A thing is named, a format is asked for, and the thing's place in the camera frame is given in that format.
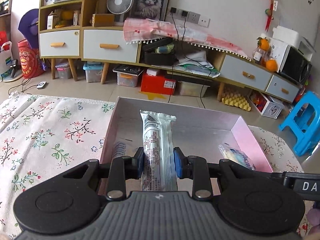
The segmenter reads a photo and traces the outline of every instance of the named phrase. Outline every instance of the sealed package edge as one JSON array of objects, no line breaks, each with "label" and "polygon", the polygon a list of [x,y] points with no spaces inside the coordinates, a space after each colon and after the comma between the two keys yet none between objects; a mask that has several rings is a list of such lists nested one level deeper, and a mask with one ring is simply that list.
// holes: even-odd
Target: sealed package edge
[{"label": "sealed package edge", "polygon": [[219,145],[219,150],[226,159],[239,163],[250,170],[256,170],[252,160],[243,151],[230,148],[227,145]]},{"label": "sealed package edge", "polygon": [[143,121],[143,191],[177,191],[171,122],[173,115],[140,110]]}]

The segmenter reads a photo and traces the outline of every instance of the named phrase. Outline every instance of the clear plastic wrapper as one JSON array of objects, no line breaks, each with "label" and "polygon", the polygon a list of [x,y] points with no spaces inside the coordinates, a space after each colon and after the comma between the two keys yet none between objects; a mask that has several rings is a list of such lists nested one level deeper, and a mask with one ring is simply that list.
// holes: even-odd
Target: clear plastic wrapper
[{"label": "clear plastic wrapper", "polygon": [[250,170],[256,170],[252,160],[243,151],[230,148],[227,144],[219,145],[219,150],[226,159],[239,163]]},{"label": "clear plastic wrapper", "polygon": [[143,120],[143,191],[177,191],[171,122],[175,116],[141,111]]}]

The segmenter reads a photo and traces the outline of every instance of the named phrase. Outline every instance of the white fan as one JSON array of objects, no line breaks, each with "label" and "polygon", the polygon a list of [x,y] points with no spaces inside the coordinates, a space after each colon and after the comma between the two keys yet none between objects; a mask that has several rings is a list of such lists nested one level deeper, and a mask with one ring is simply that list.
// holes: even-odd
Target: white fan
[{"label": "white fan", "polygon": [[133,4],[133,0],[107,0],[108,10],[113,14],[121,14],[118,22],[115,25],[124,24],[124,14],[128,12]]}]

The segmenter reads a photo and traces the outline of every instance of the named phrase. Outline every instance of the barcode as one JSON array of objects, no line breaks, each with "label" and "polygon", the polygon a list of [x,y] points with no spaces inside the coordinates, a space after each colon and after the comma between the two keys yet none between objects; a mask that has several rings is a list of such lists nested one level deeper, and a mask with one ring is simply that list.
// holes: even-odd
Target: barcode
[{"label": "barcode", "polygon": [[149,127],[156,127],[158,128],[158,123],[155,122],[155,119],[150,116],[150,115],[147,115],[144,119],[144,129],[146,130],[147,128]]},{"label": "barcode", "polygon": [[117,142],[112,150],[112,159],[124,156],[127,145],[123,142]]}]

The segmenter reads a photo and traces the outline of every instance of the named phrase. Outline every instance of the egg carton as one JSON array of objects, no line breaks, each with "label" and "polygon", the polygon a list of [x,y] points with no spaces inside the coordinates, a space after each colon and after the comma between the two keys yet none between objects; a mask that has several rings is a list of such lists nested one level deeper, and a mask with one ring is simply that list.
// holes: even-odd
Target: egg carton
[{"label": "egg carton", "polygon": [[249,105],[247,99],[240,93],[232,92],[231,90],[226,90],[222,93],[222,103],[228,106],[236,106],[243,110],[250,111],[251,106]]}]

